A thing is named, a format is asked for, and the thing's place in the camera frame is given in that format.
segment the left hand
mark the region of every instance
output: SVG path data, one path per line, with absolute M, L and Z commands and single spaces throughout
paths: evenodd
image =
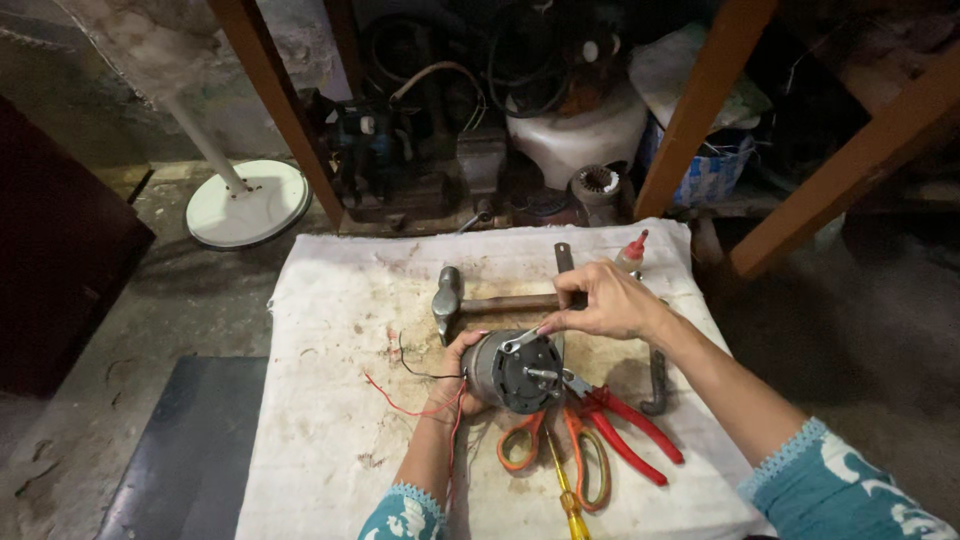
M 453 343 L 450 343 L 446 351 L 444 351 L 444 359 L 441 362 L 438 375 L 462 375 L 460 370 L 460 357 L 464 355 L 467 347 L 476 344 L 487 333 L 490 333 L 490 331 L 474 330 L 460 332 L 460 335 L 458 335 L 457 338 L 453 340 Z M 437 408 L 450 401 L 453 399 L 453 396 L 457 394 L 457 391 L 460 390 L 460 386 L 462 386 L 463 383 L 463 377 L 437 380 L 433 385 L 433 389 L 430 390 L 430 396 L 426 399 L 426 405 L 424 405 L 423 408 Z M 488 406 L 489 405 L 474 398 L 464 388 L 464 393 L 460 396 L 460 410 L 465 416 L 476 414 Z M 450 404 L 449 408 L 452 409 L 451 412 L 454 415 L 457 414 L 456 402 Z

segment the hand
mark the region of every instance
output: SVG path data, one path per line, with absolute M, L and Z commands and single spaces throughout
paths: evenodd
M 444 352 L 444 360 L 441 362 L 441 368 L 438 375 L 462 376 L 463 373 L 460 370 L 460 357 L 464 355 L 467 347 L 476 344 L 487 333 L 490 333 L 490 331 L 475 330 L 460 332 L 460 335 L 458 335 L 457 338 L 453 340 L 453 343 L 450 343 L 450 345 L 446 348 L 446 351 Z M 453 396 L 457 394 L 457 391 L 460 390 L 460 387 L 463 385 L 463 383 L 463 377 L 458 377 L 457 379 L 449 378 L 437 380 L 437 382 L 433 385 L 433 389 L 430 391 L 430 396 L 427 398 L 426 405 L 424 405 L 423 408 L 437 408 L 438 406 L 441 406 L 452 400 Z M 465 416 L 476 414 L 488 406 L 489 405 L 481 402 L 467 393 L 467 390 L 464 388 L 464 393 L 460 397 L 460 410 Z M 451 409 L 450 412 L 452 412 L 454 416 L 457 414 L 456 403 L 450 404 L 448 409 Z
M 561 310 L 543 319 L 540 334 L 579 330 L 614 339 L 640 338 L 659 346 L 661 329 L 679 316 L 608 258 L 563 272 L 553 285 Z M 587 292 L 588 306 L 582 311 L 566 309 L 576 291 Z

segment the red plier handle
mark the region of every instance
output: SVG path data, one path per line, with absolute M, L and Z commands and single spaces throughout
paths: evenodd
M 660 447 L 664 454 L 670 458 L 671 461 L 680 465 L 684 462 L 684 455 L 677 449 L 676 446 L 670 439 L 660 431 L 660 428 L 655 426 L 653 422 L 647 420 L 642 414 L 634 410 L 629 405 L 620 401 L 616 396 L 614 396 L 606 384 L 601 387 L 593 387 L 593 390 L 588 394 L 588 400 L 591 402 L 588 405 L 584 413 L 589 418 L 593 425 L 596 426 L 597 431 L 600 431 L 600 434 L 603 435 L 610 446 L 621 457 L 623 457 L 627 463 L 630 463 L 632 467 L 637 469 L 642 475 L 650 479 L 654 484 L 658 486 L 664 486 L 667 484 L 666 476 L 663 475 L 657 469 L 651 467 L 646 461 L 640 458 L 639 455 L 631 450 L 627 443 L 623 441 L 623 438 L 620 437 L 620 434 L 616 432 L 611 425 L 610 420 L 607 419 L 607 416 L 603 413 L 603 408 L 609 409 L 610 411 L 616 413 L 621 418 L 630 422 L 634 426 L 637 426 L 642 430 L 648 437 L 653 439 L 653 441 Z

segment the hammer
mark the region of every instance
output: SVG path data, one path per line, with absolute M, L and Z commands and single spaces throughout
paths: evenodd
M 461 313 L 484 315 L 517 311 L 556 311 L 560 308 L 557 294 L 528 294 L 523 296 L 497 296 L 493 298 L 462 300 L 460 270 L 445 266 L 440 271 L 437 294 L 430 305 L 437 320 L 437 331 L 444 346 L 449 345 L 449 332 Z

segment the wooden post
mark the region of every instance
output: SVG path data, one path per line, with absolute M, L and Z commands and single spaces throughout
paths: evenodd
M 932 62 L 730 252 L 751 279 L 800 247 L 874 185 L 960 122 L 960 45 Z
M 306 119 L 303 105 L 290 83 L 290 76 L 255 0 L 207 0 L 207 3 L 224 27 L 224 34 L 253 88 L 287 141 L 333 228 L 339 229 L 344 209 L 330 186 L 333 171 L 329 153 Z
M 635 219 L 667 210 L 776 6 L 777 0 L 727 0 L 720 6 L 636 199 Z
M 353 99 L 363 95 L 363 63 L 360 62 L 360 46 L 357 44 L 357 21 L 353 15 L 352 0 L 324 0 L 326 18 L 330 19 L 330 30 L 337 44 L 340 64 L 347 74 L 347 84 Z

